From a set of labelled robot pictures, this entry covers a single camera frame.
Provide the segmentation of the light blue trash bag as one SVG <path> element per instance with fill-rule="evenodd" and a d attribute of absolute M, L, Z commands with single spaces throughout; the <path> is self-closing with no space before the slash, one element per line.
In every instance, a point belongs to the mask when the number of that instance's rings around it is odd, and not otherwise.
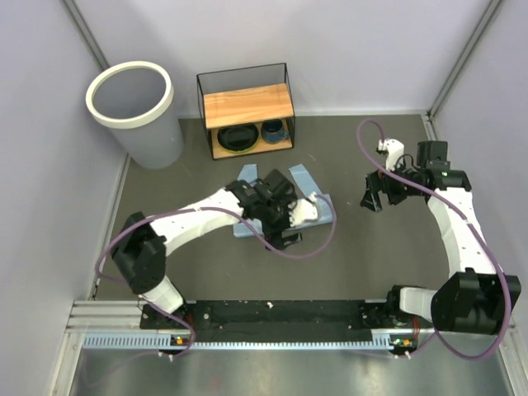
<path fill-rule="evenodd" d="M 322 193 L 316 181 L 312 178 L 311 174 L 303 164 L 290 167 L 289 172 L 293 178 L 293 181 L 295 182 L 295 185 L 299 188 L 304 196 L 309 196 L 311 193 L 316 193 L 318 195 L 324 196 L 329 202 L 332 202 L 330 195 Z M 239 181 L 246 182 L 256 181 L 257 165 L 244 165 L 238 174 L 238 179 Z M 318 210 L 318 218 L 316 220 L 303 222 L 301 225 L 291 229 L 291 231 L 311 228 L 323 224 L 330 224 L 332 222 L 332 211 L 328 204 L 318 199 L 316 206 Z M 238 223 L 233 226 L 233 235 L 235 238 L 250 238 L 254 236 L 247 225 L 242 223 Z"/>

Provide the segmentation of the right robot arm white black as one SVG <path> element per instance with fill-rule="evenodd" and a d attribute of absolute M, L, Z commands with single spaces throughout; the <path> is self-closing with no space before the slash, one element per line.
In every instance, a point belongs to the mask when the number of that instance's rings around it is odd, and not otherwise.
<path fill-rule="evenodd" d="M 386 171 L 366 176 L 361 206 L 379 213 L 381 194 L 391 205 L 411 196 L 423 197 L 437 222 L 449 264 L 449 278 L 439 290 L 394 286 L 388 293 L 385 317 L 397 327 L 416 316 L 442 332 L 498 334 L 505 313 L 502 286 L 480 244 L 483 236 L 469 178 L 451 169 L 447 142 L 422 141 L 412 157 L 405 154 L 401 142 L 382 139 L 376 151 L 386 157 Z"/>

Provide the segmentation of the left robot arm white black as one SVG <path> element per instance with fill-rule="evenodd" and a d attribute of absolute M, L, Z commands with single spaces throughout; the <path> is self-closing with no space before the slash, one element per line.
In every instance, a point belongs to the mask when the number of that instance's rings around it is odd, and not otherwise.
<path fill-rule="evenodd" d="M 124 228 L 139 227 L 111 249 L 111 258 L 133 294 L 157 306 L 169 327 L 178 327 L 186 320 L 187 308 L 166 275 L 166 258 L 184 244 L 242 219 L 258 220 L 264 240 L 283 250 L 301 239 L 298 233 L 286 238 L 282 233 L 299 222 L 302 202 L 293 183 L 276 169 L 252 183 L 233 181 L 179 214 L 163 219 L 132 214 Z"/>

